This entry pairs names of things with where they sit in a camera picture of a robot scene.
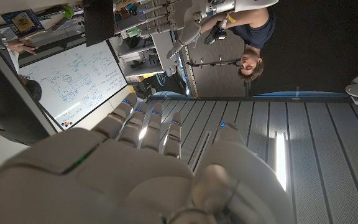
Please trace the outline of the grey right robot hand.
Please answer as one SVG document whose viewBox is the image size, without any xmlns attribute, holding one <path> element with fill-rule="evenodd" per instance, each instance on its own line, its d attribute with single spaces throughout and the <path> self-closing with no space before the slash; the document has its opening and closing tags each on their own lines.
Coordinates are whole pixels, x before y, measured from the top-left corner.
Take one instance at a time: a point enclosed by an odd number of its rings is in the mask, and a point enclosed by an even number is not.
<svg viewBox="0 0 358 224">
<path fill-rule="evenodd" d="M 73 128 L 0 166 L 0 223 L 293 223 L 276 173 L 222 122 L 198 169 L 181 160 L 181 116 L 159 144 L 162 107 L 144 137 L 135 94 L 93 129 Z"/>
</svg>

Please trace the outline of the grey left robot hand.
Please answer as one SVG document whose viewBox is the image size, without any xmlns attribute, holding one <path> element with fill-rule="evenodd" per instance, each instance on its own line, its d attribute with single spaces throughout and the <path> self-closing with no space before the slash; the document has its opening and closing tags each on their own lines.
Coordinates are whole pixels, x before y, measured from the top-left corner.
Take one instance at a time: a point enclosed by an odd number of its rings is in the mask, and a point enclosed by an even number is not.
<svg viewBox="0 0 358 224">
<path fill-rule="evenodd" d="M 170 59 L 182 47 L 194 41 L 200 31 L 200 22 L 212 9 L 210 0 L 151 0 L 140 5 L 144 23 L 140 26 L 140 37 L 148 37 L 167 31 L 184 29 L 183 35 L 167 53 Z"/>
</svg>

